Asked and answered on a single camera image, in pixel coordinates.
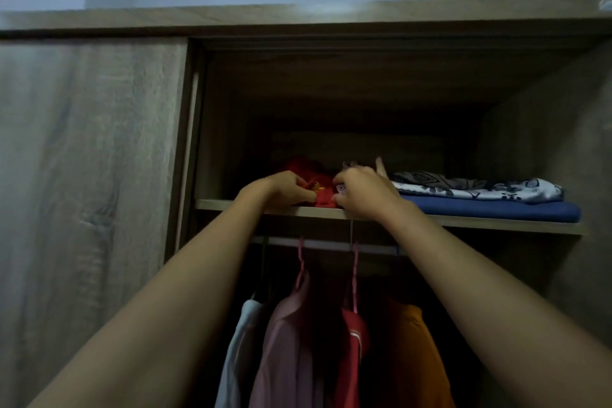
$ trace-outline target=closet rod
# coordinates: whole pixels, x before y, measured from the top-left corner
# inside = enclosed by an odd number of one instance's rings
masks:
[[[253,244],[261,244],[263,242],[263,236],[254,236],[251,240]],[[299,242],[298,238],[293,237],[268,237],[268,245],[279,245],[282,247],[295,247]],[[351,244],[348,242],[332,242],[328,240],[313,240],[304,239],[304,248],[312,250],[332,250],[338,252],[350,252]],[[359,244],[359,253],[375,253],[380,255],[397,255],[402,253],[401,249],[393,245],[373,245],[373,244]]]

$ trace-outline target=closet shelf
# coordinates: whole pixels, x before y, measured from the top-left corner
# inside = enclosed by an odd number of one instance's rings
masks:
[[[224,211],[232,200],[198,199],[196,209]],[[352,218],[340,208],[291,207],[281,210],[266,210],[267,215],[300,216],[303,218],[322,219],[358,219]],[[445,227],[465,227],[471,229],[508,230],[516,232],[542,232],[547,234],[584,235],[585,228],[581,223],[523,221],[519,219],[468,218],[464,216],[429,215],[438,224]]]

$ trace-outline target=person's left arm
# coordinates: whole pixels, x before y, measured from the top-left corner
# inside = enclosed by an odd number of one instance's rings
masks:
[[[241,190],[74,356],[30,405],[176,406],[214,344],[253,231],[268,205],[314,202],[286,171]]]

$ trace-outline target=person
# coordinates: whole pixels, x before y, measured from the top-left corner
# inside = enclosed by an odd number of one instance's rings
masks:
[[[381,223],[417,266],[482,363],[531,407],[612,406],[612,352],[511,274],[403,200],[376,170],[353,165],[339,205]],[[314,202],[292,172],[257,180],[98,331],[30,404],[179,406],[215,345],[264,209]]]

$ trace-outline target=hand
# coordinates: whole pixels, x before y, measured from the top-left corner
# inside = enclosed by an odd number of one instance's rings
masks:
[[[250,183],[241,192],[257,191],[264,194],[267,207],[285,208],[296,203],[317,201],[314,191],[304,189],[306,185],[300,176],[291,171],[283,171]]]
[[[351,163],[333,179],[334,184],[344,184],[346,195],[336,194],[338,205],[359,218],[381,221],[389,205],[402,201],[393,183],[389,181],[383,160],[376,158],[376,171],[369,166]]]

